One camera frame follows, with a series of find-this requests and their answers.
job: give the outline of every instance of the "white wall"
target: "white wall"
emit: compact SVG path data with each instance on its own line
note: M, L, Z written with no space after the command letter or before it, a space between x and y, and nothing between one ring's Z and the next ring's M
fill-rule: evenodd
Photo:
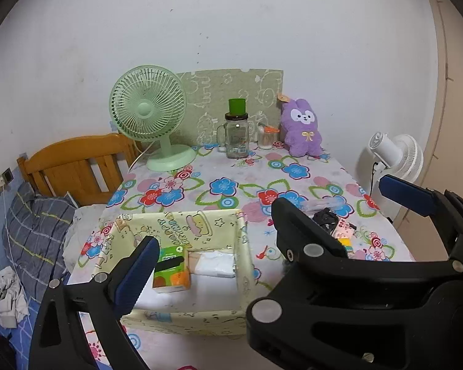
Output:
M310 101L364 184L375 131L425 146L437 83L428 0L20 0L0 27L0 172L109 132L110 90L140 64L284 70L283 92Z

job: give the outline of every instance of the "green cap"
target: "green cap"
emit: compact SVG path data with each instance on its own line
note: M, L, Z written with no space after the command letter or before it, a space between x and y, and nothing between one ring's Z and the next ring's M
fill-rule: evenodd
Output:
M231 115L244 115L245 111L245 98L231 98L228 100L228 107L230 108Z

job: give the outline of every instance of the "tablecloth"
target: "tablecloth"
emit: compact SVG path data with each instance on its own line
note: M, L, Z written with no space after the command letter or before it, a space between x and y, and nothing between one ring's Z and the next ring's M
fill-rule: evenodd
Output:
M400 236L360 185L329 152L294 158L281 142L262 150L251 143L249 156L231 160L217 145L194 147L196 159L169 173L155 173L143 161L124 177L84 245L69 283L89 281L103 253L105 236L121 213L241 208L254 261L254 293L269 293L283 275L283 259L275 246L271 203L287 198L298 207L326 196L339 200L337 215L357 227L348 255L373 261L411 261ZM82 323L91 351L108 364L89 315ZM245 336L171 335L126 329L139 354L153 369L214 370L277 368L248 347Z

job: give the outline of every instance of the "gray blanket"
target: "gray blanket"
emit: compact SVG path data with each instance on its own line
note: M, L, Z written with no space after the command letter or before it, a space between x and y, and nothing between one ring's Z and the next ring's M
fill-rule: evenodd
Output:
M48 283L65 274L64 237L75 207L63 197L35 195L23 183L7 212L2 231L7 258L15 264L24 288L40 302Z

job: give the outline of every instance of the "metal screw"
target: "metal screw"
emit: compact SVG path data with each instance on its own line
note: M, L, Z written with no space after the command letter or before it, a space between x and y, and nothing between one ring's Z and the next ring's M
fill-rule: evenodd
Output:
M304 253L309 257L319 257L324 254L324 248L317 243L309 243L304 246Z
M364 359L366 362L372 363L374 361L374 354L366 352L363 354L362 359Z
M60 285L60 281L57 280L56 278L54 280L51 280L49 283L48 283L48 286L50 288L57 288L57 286Z
M260 323L272 323L282 315L282 306L272 299L259 300L252 306L252 317Z
M94 276L94 280L100 283L106 281L107 278L108 278L107 273L98 273Z
M453 260L453 268L459 273L463 272L463 263L457 260Z

